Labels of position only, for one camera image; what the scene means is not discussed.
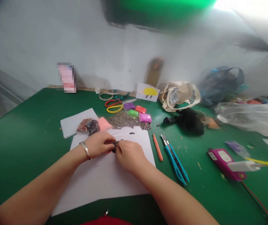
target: green table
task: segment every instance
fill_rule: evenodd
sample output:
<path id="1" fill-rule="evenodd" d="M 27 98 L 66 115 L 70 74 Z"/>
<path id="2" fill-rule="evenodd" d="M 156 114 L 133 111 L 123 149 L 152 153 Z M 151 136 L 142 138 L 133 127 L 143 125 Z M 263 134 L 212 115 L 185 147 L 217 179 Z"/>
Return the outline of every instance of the green table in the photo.
<path id="1" fill-rule="evenodd" d="M 0 204 L 41 174 L 70 148 L 72 137 L 63 138 L 60 120 L 93 108 L 98 117 L 109 115 L 94 92 L 78 91 L 66 94 L 52 88 L 44 88 L 0 118 Z M 183 132 L 177 125 L 160 126 L 166 116 L 158 102 L 138 100 L 135 102 L 147 108 L 152 115 L 152 129 L 149 138 L 156 167 L 178 182 L 166 154 L 160 134 L 164 134 L 173 145 L 181 163 L 187 170 L 190 183 L 185 189 L 190 192 L 220 224 L 268 224 L 268 219 L 239 182 L 222 178 L 220 170 L 207 155 L 208 148 L 225 148 L 236 161 L 243 158 L 236 155 L 225 144 L 236 140 L 246 146 L 255 159 L 268 161 L 268 146 L 264 136 L 256 132 L 244 132 L 224 125 L 223 129 L 205 128 L 201 137 Z M 212 116 L 209 109 L 193 107 Z M 153 143 L 155 133 L 164 158 L 160 162 Z M 268 168 L 248 172 L 245 184 L 263 202 L 268 210 Z M 165 224 L 151 195 L 102 199 L 77 209 L 51 217 L 47 224 L 81 224 L 103 215 L 129 221 L 133 224 Z"/>

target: orange pencil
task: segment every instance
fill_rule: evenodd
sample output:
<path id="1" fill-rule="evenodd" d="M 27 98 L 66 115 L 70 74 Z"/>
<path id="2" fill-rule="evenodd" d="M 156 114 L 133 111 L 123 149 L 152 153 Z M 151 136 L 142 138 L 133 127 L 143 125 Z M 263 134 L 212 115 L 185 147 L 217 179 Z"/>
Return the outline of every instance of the orange pencil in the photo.
<path id="1" fill-rule="evenodd" d="M 154 142 L 155 142 L 155 146 L 156 146 L 156 149 L 157 149 L 157 153 L 158 153 L 159 159 L 160 159 L 160 161 L 163 161 L 163 156 L 161 154 L 161 151 L 160 151 L 160 148 L 159 148 L 157 139 L 155 137 L 155 134 L 153 134 L 153 139 L 154 139 Z"/>

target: blue bag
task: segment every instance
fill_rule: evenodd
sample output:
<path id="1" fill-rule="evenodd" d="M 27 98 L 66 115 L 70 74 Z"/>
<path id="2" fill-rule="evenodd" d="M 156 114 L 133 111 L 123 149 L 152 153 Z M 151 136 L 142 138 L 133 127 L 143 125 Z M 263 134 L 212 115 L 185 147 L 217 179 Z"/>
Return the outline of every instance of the blue bag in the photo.
<path id="1" fill-rule="evenodd" d="M 239 70 L 238 75 L 230 72 L 235 68 Z M 213 69 L 199 87 L 200 103 L 204 106 L 212 106 L 224 100 L 226 96 L 234 97 L 242 84 L 244 84 L 244 72 L 240 68 Z"/>

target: yellow scissors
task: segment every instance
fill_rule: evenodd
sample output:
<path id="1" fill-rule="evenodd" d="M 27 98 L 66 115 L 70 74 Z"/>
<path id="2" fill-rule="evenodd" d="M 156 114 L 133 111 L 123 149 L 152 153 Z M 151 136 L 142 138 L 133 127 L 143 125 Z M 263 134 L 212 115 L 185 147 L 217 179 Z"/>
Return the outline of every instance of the yellow scissors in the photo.
<path id="1" fill-rule="evenodd" d="M 130 99 L 130 100 L 127 100 L 127 101 L 124 101 L 124 102 L 119 101 L 117 103 L 112 104 L 111 106 L 108 105 L 108 103 L 111 102 L 111 101 L 114 102 L 115 100 L 109 100 L 109 101 L 106 102 L 105 106 L 107 107 L 107 112 L 108 113 L 117 113 L 117 112 L 119 112 L 119 111 L 121 111 L 123 109 L 124 104 L 135 102 L 136 100 L 137 99 Z M 110 109 L 112 109 L 112 108 L 119 108 L 119 109 L 116 110 L 116 111 L 110 111 Z"/>

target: white charger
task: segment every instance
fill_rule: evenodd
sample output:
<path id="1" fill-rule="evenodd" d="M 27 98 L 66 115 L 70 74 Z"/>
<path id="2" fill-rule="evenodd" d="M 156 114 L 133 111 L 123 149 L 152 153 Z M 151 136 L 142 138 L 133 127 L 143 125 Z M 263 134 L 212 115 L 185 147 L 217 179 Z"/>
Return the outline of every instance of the white charger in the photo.
<path id="1" fill-rule="evenodd" d="M 261 169 L 257 163 L 250 160 L 230 162 L 227 164 L 227 166 L 233 172 L 257 171 Z"/>

